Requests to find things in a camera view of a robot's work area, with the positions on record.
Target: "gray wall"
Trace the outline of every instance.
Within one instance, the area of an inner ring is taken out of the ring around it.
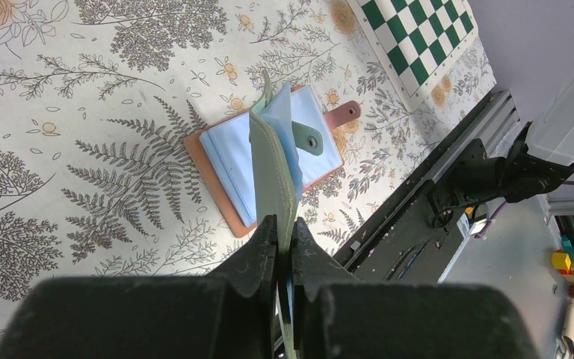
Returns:
[[[574,76],[574,0],[468,0],[501,90],[532,121]]]

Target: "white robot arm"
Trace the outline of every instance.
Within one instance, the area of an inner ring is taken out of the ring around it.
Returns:
[[[574,79],[531,124],[525,143],[533,157],[564,166],[574,163]]]

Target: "tablecloth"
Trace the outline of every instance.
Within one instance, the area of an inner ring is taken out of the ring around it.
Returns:
[[[331,254],[495,84],[477,39],[406,112],[340,0],[0,0],[0,338],[41,280],[203,274],[240,248],[182,143],[263,70],[361,103],[300,202]]]

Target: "open notebook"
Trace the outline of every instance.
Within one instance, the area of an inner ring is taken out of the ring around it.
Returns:
[[[306,188],[342,166],[343,161],[311,87],[306,86],[291,93],[291,119],[318,130],[324,144],[320,156],[297,149],[298,164],[303,173],[302,184]],[[245,227],[256,221],[252,147],[249,137],[250,118],[247,112],[220,123],[199,136],[221,185]]]

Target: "white square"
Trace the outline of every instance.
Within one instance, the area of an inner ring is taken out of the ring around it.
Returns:
[[[454,22],[454,30],[457,31],[457,35],[459,35],[459,39],[463,39],[466,35],[466,31],[465,31],[465,27],[463,26],[463,21],[461,21],[461,19],[457,19],[457,21]]]
[[[401,50],[401,53],[404,54],[406,62],[409,65],[419,57],[417,49],[415,49],[415,44],[413,44],[410,37],[406,37],[399,43],[399,49]]]
[[[419,83],[417,82],[417,78],[415,77],[415,74],[410,69],[410,67],[408,67],[401,73],[399,79],[401,80],[401,83],[408,92],[408,94],[412,95],[419,89]]]
[[[465,6],[463,6],[463,2],[461,0],[453,0],[452,3],[454,4],[454,8],[457,9],[457,14],[459,16],[466,12]]]
[[[404,26],[406,30],[406,34],[410,35],[411,32],[417,29],[417,22],[415,22],[415,18],[413,14],[410,12],[410,8],[408,6],[404,7],[399,13],[399,19],[401,20],[401,24]]]
[[[384,24],[375,30],[375,35],[386,53],[397,45],[397,41],[395,40],[395,37],[392,36],[392,32],[387,24]]]
[[[426,41],[426,44],[428,46],[430,46],[433,42],[436,41],[436,34],[434,33],[434,28],[432,28],[432,25],[430,25],[429,21],[424,21],[419,26],[419,32],[422,33],[422,36],[424,37],[424,40]]]
[[[428,75],[432,75],[432,72],[436,70],[436,67],[438,66],[436,64],[436,61],[434,60],[434,57],[432,57],[432,52],[424,51],[424,53],[421,54],[419,58],[421,58],[422,63],[424,64],[424,67],[428,72]]]
[[[439,36],[439,43],[443,48],[445,56],[449,56],[450,52],[452,52],[452,44],[450,43],[450,39],[448,39],[448,35],[446,35],[445,32]]]
[[[439,18],[439,22],[441,22],[441,26],[443,26],[444,30],[452,24],[450,16],[448,16],[448,11],[445,10],[445,6],[440,7],[439,10],[436,11],[436,17]]]
[[[432,6],[432,2],[430,2],[430,0],[419,0],[419,4],[421,4],[424,8],[424,12],[426,13],[427,17],[430,17],[434,13],[434,7]]]
[[[397,14],[390,0],[375,0],[375,3],[377,4],[377,8],[380,9],[384,21],[392,19],[392,17]]]

